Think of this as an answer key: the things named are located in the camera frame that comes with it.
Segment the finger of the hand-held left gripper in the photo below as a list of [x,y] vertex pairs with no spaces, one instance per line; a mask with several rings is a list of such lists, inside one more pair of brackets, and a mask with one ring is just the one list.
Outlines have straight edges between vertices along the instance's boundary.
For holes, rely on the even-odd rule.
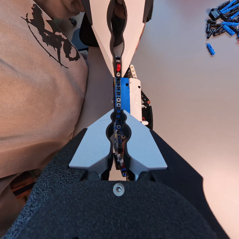
[[92,29],[106,65],[114,77],[113,56],[110,50],[110,40],[112,34],[110,33],[107,24],[107,10],[110,0],[90,0]]
[[123,0],[126,22],[122,33],[124,49],[121,55],[121,75],[124,76],[133,58],[144,28],[145,0]]

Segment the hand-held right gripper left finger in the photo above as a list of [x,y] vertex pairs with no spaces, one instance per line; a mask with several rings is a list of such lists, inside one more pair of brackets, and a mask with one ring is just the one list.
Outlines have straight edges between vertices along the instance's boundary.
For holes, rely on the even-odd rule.
[[70,164],[70,168],[96,171],[102,180],[109,179],[113,164],[115,111],[112,109],[91,124],[83,136]]

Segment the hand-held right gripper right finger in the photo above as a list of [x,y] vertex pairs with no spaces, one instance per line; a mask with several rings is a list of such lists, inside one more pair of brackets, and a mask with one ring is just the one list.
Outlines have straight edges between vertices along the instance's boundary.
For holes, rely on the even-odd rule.
[[150,132],[140,121],[122,110],[122,132],[126,136],[124,165],[136,181],[141,172],[167,169],[167,164]]

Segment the partly built lego car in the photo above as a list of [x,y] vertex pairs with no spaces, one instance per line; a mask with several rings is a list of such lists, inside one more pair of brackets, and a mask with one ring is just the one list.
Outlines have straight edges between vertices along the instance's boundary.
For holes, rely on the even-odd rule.
[[[120,65],[120,57],[116,56],[116,72],[121,73],[121,65]],[[115,108],[115,96],[112,100]],[[134,66],[131,64],[127,69],[124,77],[121,77],[121,110],[125,110],[130,113],[133,117],[135,117],[138,121],[148,127],[150,130],[153,129],[153,113],[152,107],[150,106],[150,100],[144,94],[141,88],[141,82],[137,79],[137,75],[135,72]],[[122,149],[123,153],[118,155],[115,152],[115,138],[114,138],[114,150],[113,156],[115,161],[116,170],[120,170],[121,174],[127,181],[134,180],[133,174],[128,172],[124,165],[124,145],[126,136],[122,132]]]

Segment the single blue lego pin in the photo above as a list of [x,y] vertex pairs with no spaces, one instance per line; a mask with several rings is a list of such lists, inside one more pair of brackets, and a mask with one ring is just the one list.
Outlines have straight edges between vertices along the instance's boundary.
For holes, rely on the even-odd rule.
[[215,55],[215,51],[214,51],[214,49],[213,49],[213,47],[211,46],[210,43],[208,43],[208,44],[206,45],[206,47],[207,47],[209,53],[210,53],[212,56]]

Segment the person's left hand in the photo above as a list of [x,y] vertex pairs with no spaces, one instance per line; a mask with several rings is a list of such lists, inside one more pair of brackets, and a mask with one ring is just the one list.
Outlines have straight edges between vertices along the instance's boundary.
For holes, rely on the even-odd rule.
[[68,19],[85,11],[80,0],[35,0],[35,2],[52,19]]

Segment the pile of blue black pins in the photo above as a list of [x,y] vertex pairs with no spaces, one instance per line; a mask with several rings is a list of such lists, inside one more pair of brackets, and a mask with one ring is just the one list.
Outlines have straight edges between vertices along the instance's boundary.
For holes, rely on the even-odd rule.
[[239,37],[239,1],[228,0],[216,8],[212,8],[206,21],[206,38],[227,33]]

